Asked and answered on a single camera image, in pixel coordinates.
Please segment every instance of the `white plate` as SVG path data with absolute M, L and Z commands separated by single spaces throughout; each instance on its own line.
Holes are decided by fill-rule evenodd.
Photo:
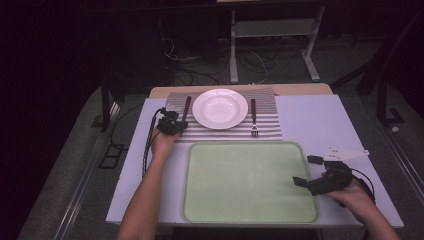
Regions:
M 212 129 L 227 129 L 239 124 L 247 115 L 247 101 L 238 92 L 213 89 L 202 93 L 193 103 L 194 118 Z

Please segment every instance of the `human arm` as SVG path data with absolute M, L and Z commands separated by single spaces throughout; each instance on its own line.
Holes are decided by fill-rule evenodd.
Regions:
M 161 133 L 158 129 L 153 130 L 152 160 L 128 204 L 117 239 L 155 239 L 163 170 L 178 135 L 170 136 Z
M 389 221 L 387 221 L 386 217 L 377 208 L 356 179 L 353 179 L 347 188 L 324 195 L 342 202 L 353 213 L 355 218 L 365 225 L 371 239 L 400 239 Z

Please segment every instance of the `fork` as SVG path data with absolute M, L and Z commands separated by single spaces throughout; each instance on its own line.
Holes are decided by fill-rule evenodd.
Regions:
M 259 131 L 258 131 L 258 127 L 256 126 L 256 100 L 252 99 L 250 103 L 252 107 L 252 119 L 253 119 L 253 126 L 252 126 L 252 130 L 250 130 L 250 134 L 252 135 L 252 137 L 257 137 L 259 136 Z

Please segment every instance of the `white table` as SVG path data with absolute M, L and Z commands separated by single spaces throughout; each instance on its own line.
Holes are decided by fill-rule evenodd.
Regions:
M 299 143 L 305 156 L 324 156 L 330 147 L 364 150 L 355 129 L 337 95 L 276 96 L 278 115 L 287 141 Z M 106 221 L 120 224 L 125 209 L 141 181 L 142 158 L 149 125 L 154 112 L 165 105 L 166 98 L 146 99 L 125 160 Z M 190 144 L 176 144 L 167 162 L 159 222 L 168 226 L 196 226 L 182 217 L 185 174 Z M 390 197 L 368 157 L 349 160 L 347 165 L 365 173 L 373 182 L 377 205 L 393 227 L 403 227 Z M 324 172 L 321 165 L 309 164 L 313 179 Z M 326 228 L 359 227 L 349 210 L 333 200 L 318 196 L 320 217 L 313 224 L 275 225 L 272 227 Z

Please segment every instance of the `black cable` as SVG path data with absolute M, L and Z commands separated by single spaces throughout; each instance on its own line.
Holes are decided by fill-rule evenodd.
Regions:
M 264 54 L 260 54 L 260 53 L 257 53 L 257 51 L 255 51 L 256 53 L 257 53 L 257 55 L 259 55 L 260 57 L 262 57 L 262 58 L 265 58 L 265 59 L 269 59 L 269 60 L 276 60 L 276 59 L 290 59 L 290 58 L 293 58 L 293 57 L 296 57 L 298 54 L 299 54 L 299 52 L 301 52 L 301 50 L 302 49 L 304 49 L 305 47 L 304 46 L 301 46 L 300 47 L 300 49 L 298 50 L 298 51 L 296 51 L 296 54 L 294 54 L 294 55 L 289 55 L 289 56 L 286 56 L 286 57 L 277 57 L 279 54 L 281 54 L 281 53 L 283 53 L 284 52 L 284 48 L 285 48 L 285 45 L 286 45 L 286 39 L 287 38 L 284 38 L 283 39 L 283 44 L 281 44 L 281 46 L 272 46 L 272 47 L 277 47 L 277 48 L 279 48 L 280 50 L 279 51 L 277 51 L 277 52 L 275 52 L 271 57 L 269 57 L 269 56 L 266 56 L 266 55 L 264 55 Z
M 275 79 L 275 78 L 279 78 L 279 77 L 285 77 L 285 78 L 289 78 L 289 79 L 297 80 L 297 79 L 300 79 L 300 78 L 302 78 L 302 77 L 304 77 L 304 76 L 308 75 L 308 72 L 307 72 L 307 71 L 303 71 L 303 73 L 302 73 L 302 74 L 298 74 L 297 76 L 289 76 L 289 75 L 286 75 L 286 74 L 281 74 L 281 72 L 283 72 L 285 69 L 287 69 L 287 68 L 288 68 L 288 66 L 289 66 L 290 64 L 292 64 L 292 62 L 293 62 L 294 58 L 295 58 L 297 55 L 302 54 L 302 52 L 303 52 L 303 51 L 299 51 L 298 53 L 296 53 L 296 54 L 292 55 L 291 57 L 287 58 L 287 60 L 288 60 L 288 61 L 287 61 L 287 62 L 286 62 L 283 66 L 279 67 L 279 69 L 281 69 L 281 71 L 279 71 L 279 72 L 280 72 L 280 74 L 270 74 L 269 78 L 270 78 L 270 79 Z
M 161 133 L 161 131 L 159 130 L 158 133 L 156 133 L 156 135 L 152 138 L 152 140 L 150 140 L 149 145 L 152 145 L 153 141 L 155 141 L 156 137 L 159 135 L 159 133 Z
M 262 71 L 256 71 L 256 70 L 253 70 L 253 69 L 250 69 L 249 67 L 247 67 L 246 64 L 244 63 L 243 59 L 237 59 L 237 60 L 238 60 L 237 62 L 240 64 L 240 66 L 244 67 L 244 69 L 246 69 L 249 72 L 253 72 L 253 73 L 264 73 L 265 72 L 265 69 L 263 67 L 259 67 L 259 66 L 256 66 L 256 64 L 254 64 L 254 67 L 260 68 L 262 70 Z
M 253 55 L 255 55 L 255 59 L 258 59 L 258 57 L 260 57 L 264 65 L 266 65 L 266 63 L 268 63 L 268 62 L 271 62 L 272 63 L 271 66 L 266 66 L 268 69 L 272 69 L 276 66 L 275 61 L 274 61 L 274 59 L 272 59 L 272 57 L 269 57 L 269 56 L 264 55 L 264 54 L 260 54 L 257 51 L 252 51 L 252 50 L 249 50 L 247 48 L 237 47 L 236 49 L 240 49 L 240 50 L 252 53 Z M 262 62 L 251 60 L 248 57 L 246 57 L 245 54 L 241 54 L 241 56 L 243 56 L 245 58 L 245 61 L 248 62 L 249 64 L 262 68 Z
M 111 134 L 110 134 L 110 144 L 114 147 L 114 148 L 116 148 L 116 149 L 118 149 L 118 150 L 122 150 L 122 151 L 128 151 L 128 148 L 123 148 L 123 149 L 120 149 L 120 148 L 118 148 L 118 147 L 116 147 L 115 146 L 115 143 L 113 142 L 113 134 L 114 134 L 114 132 L 115 132 L 115 128 L 116 128 L 116 126 L 118 126 L 118 123 L 125 117 L 125 116 L 127 116 L 130 112 L 132 112 L 132 111 L 134 111 L 135 109 L 137 109 L 138 107 L 141 107 L 141 106 L 143 106 L 143 104 L 141 103 L 141 104 L 138 104 L 137 106 L 135 106 L 135 107 L 133 107 L 133 108 L 131 108 L 130 110 L 128 110 L 127 112 L 125 112 L 124 114 L 122 114 L 122 116 L 121 117 L 119 117 L 118 118 L 118 120 L 116 121 L 116 123 L 115 123 L 115 125 L 113 125 L 113 128 L 112 128 L 112 131 L 111 131 Z
M 185 77 L 185 76 L 177 76 L 177 75 L 175 75 L 175 78 L 177 79 L 177 80 L 180 80 L 180 82 L 184 85 L 184 86 L 193 86 L 193 82 L 194 81 L 197 81 L 197 79 L 198 79 L 198 77 L 197 76 L 195 76 L 195 75 L 193 75 L 192 73 L 188 73 L 189 74 L 189 76 L 190 76 L 190 78 L 191 78 L 191 80 L 190 80 L 190 82 L 189 83 L 186 83 L 186 82 L 184 82 L 184 80 L 183 79 L 181 79 L 181 77 Z
M 221 54 L 218 54 L 217 60 L 223 57 L 228 56 L 226 51 L 228 51 L 229 48 L 218 50 L 218 52 L 223 52 Z M 212 63 L 215 63 L 217 60 L 211 60 L 211 59 L 203 59 L 202 56 L 193 57 L 193 59 L 187 58 L 187 59 L 179 59 L 178 63 L 181 66 L 184 67 L 203 67 L 210 65 Z
M 177 68 L 176 70 L 187 72 L 187 73 L 198 74 L 198 75 L 201 75 L 201 76 L 208 77 L 208 78 L 212 79 L 217 85 L 220 85 L 220 83 L 223 83 L 223 82 L 219 81 L 218 79 L 216 79 L 216 78 L 214 78 L 211 75 L 206 74 L 206 73 L 201 73 L 201 72 L 193 71 L 193 70 L 186 69 L 186 68 Z
M 371 185 L 372 195 L 375 197 L 374 185 L 372 184 L 371 179 L 369 179 L 369 177 L 368 177 L 367 175 L 365 175 L 365 174 L 364 174 L 363 172 L 361 172 L 361 171 L 358 171 L 358 170 L 353 169 L 353 168 L 351 168 L 351 170 L 352 170 L 352 171 L 355 171 L 355 172 L 360 173 L 362 176 L 364 176 L 364 177 L 368 180 L 368 182 L 369 182 L 369 183 L 370 183 L 370 185 Z
M 201 74 L 201 75 L 217 75 L 217 74 L 224 72 L 225 69 L 227 68 L 227 65 L 228 65 L 228 59 L 224 62 L 224 66 L 222 66 L 221 69 L 219 69 L 217 72 L 200 73 L 200 72 L 197 72 L 195 70 L 190 70 L 190 71 L 192 71 L 193 73 Z M 177 68 L 187 69 L 188 67 L 194 67 L 194 66 L 178 66 Z
M 144 174 L 146 174 L 146 170 L 147 170 L 147 156 L 149 155 L 152 133 L 153 133 L 153 129 L 154 129 L 155 124 L 156 124 L 156 115 L 162 110 L 163 110 L 163 108 L 156 110 L 155 114 L 153 115 L 152 122 L 150 123 L 150 129 L 149 129 L 149 133 L 147 135 L 146 146 L 144 148 L 144 156 L 143 156 L 143 164 L 142 164 L 142 172 L 141 172 L 142 177 L 144 177 Z

